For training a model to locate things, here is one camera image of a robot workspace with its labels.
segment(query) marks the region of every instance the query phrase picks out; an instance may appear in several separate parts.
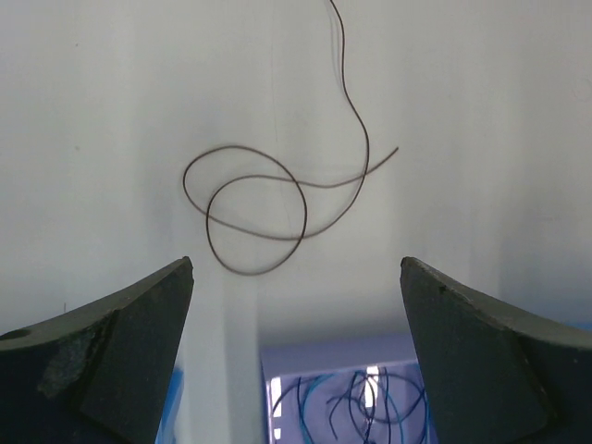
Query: white backdrop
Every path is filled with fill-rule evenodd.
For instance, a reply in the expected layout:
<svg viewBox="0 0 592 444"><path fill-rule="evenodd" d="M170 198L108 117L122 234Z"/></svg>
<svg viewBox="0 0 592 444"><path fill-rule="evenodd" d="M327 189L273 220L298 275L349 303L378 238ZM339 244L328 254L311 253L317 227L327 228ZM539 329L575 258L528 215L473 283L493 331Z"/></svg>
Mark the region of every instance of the white backdrop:
<svg viewBox="0 0 592 444"><path fill-rule="evenodd" d="M187 254L196 286L181 442L260 444L258 340L406 328L404 255L535 313L589 321L592 4L337 3L372 161L401 151L333 230L248 279L213 260L180 174L228 142L274 154L302 179L360 170L327 1L0 2L0 330ZM203 202L262 170L221 155L190 186ZM311 224L351 193L311 191ZM302 221L289 185L229 189L215 210L278 232ZM214 234L235 265L286 249Z"/></svg>

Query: wire bundle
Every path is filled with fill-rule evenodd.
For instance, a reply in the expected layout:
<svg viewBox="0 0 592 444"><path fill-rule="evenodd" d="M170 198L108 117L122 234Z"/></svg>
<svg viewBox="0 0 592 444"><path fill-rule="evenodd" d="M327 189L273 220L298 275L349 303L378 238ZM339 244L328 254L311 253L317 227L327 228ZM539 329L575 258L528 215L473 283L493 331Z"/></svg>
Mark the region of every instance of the wire bundle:
<svg viewBox="0 0 592 444"><path fill-rule="evenodd" d="M295 392L296 405L298 409L298 421L302 433L302 441L304 444L319 444L315 440L315 432L311 430L307 422L307 406L310 403L311 396L321 386L327 384L331 379L335 380L337 376L346 376L343 373L329 374L312 377L298 377L295 382L289 385L279 396L273 405L272 413L276 411L280 403L286 399L292 392ZM400 408L393 400L391 390L391 380L402 381L409 387L413 388L416 397L409 406ZM376 385L377 390L373 388L372 384L368 382L372 380ZM364 405L364 389L369 387L371 390L371 407ZM377 405L381 401L382 411L379 412ZM351 377L347 387L335 393L333 396L325 400L327 405L327 426L330 428L331 434L336 442L340 440L340 434L335 426L335 415L338 408L345 406L346 414L349 416L349 421L355 433L362 444L429 444L429 409L427 405L426 390L421 383L416 382L410 377L400 375L387 368L379 370L377 375L368 375L363 371L351 372ZM406 436L404 425L412 415L418 412L418 409L423 410L423 426L419 437ZM373 431L384 431L386 428L388 438L386 441L378 442L372 438ZM352 442L351 434L346 438L347 442Z"/></svg>

